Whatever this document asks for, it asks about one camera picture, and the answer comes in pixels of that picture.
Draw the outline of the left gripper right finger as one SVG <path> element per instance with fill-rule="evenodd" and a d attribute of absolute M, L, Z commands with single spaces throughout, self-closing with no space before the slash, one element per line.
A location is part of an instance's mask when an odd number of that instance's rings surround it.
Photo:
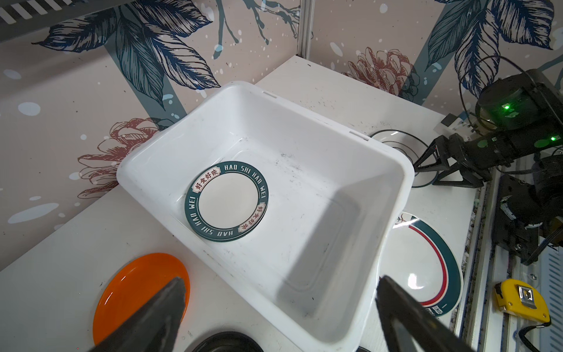
<path fill-rule="evenodd" d="M 391 277 L 380 278 L 376 306 L 389 351 L 470 351 Z"/>

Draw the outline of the white plate black flower outline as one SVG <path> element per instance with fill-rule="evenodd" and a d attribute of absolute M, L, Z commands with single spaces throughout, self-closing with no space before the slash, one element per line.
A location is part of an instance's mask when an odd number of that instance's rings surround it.
<path fill-rule="evenodd" d="M 373 133 L 371 138 L 401 152 L 412 164 L 418 161 L 429 147 L 418 137 L 401 130 L 384 129 Z M 420 189 L 432 185 L 437 175 L 437 172 L 416 172 L 412 188 Z"/>

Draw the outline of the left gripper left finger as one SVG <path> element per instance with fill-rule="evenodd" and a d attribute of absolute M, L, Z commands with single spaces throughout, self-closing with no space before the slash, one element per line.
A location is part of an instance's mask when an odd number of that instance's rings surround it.
<path fill-rule="evenodd" d="M 172 351 L 185 308 L 185 283 L 176 277 L 92 350 Z"/>

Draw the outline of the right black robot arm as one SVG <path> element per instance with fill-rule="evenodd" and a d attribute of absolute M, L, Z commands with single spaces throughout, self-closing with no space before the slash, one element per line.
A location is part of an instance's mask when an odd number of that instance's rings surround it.
<path fill-rule="evenodd" d="M 562 228 L 553 224 L 562 217 L 562 156 L 540 155 L 562 146 L 562 95 L 539 70 L 528 70 L 485 88 L 476 115 L 496 128 L 469 142 L 439 136 L 413 168 L 436 172 L 436 186 L 478 189 L 493 168 L 532 155 L 530 169 L 501 176 L 493 229 L 495 244 L 530 265 L 548 245 L 562 244 Z"/>

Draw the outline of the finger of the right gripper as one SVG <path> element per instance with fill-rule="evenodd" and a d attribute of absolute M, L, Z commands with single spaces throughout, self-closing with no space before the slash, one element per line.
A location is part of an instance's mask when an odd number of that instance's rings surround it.
<path fill-rule="evenodd" d="M 450 168 L 448 162 L 450 140 L 446 136 L 435 138 L 420 158 L 413 164 L 415 172 L 442 172 Z"/>
<path fill-rule="evenodd" d="M 452 167 L 440 172 L 433 185 L 479 189 L 491 180 L 492 176 L 488 171 L 475 171 L 467 167 Z"/>

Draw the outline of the green rim lettered plate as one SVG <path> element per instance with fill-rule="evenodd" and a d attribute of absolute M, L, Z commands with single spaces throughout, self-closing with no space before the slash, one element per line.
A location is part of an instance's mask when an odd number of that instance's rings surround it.
<path fill-rule="evenodd" d="M 270 198 L 263 174 L 243 161 L 223 161 L 201 172 L 186 192 L 184 212 L 196 235 L 235 241 L 262 221 Z"/>

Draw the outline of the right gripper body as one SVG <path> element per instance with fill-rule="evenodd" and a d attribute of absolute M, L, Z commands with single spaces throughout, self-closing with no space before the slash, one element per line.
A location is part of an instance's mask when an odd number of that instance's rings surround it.
<path fill-rule="evenodd" d="M 489 133 L 472 141 L 460 135 L 448 138 L 450 156 L 473 171 L 509 167 L 516 159 L 528 154 L 528 137 L 523 132 Z"/>

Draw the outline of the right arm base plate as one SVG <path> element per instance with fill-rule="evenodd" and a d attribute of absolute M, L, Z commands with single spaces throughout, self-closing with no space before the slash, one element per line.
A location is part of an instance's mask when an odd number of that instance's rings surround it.
<path fill-rule="evenodd" d="M 492 241 L 520 258 L 523 265 L 539 257 L 539 237 L 545 217 L 535 187 L 511 175 L 499 180 Z"/>

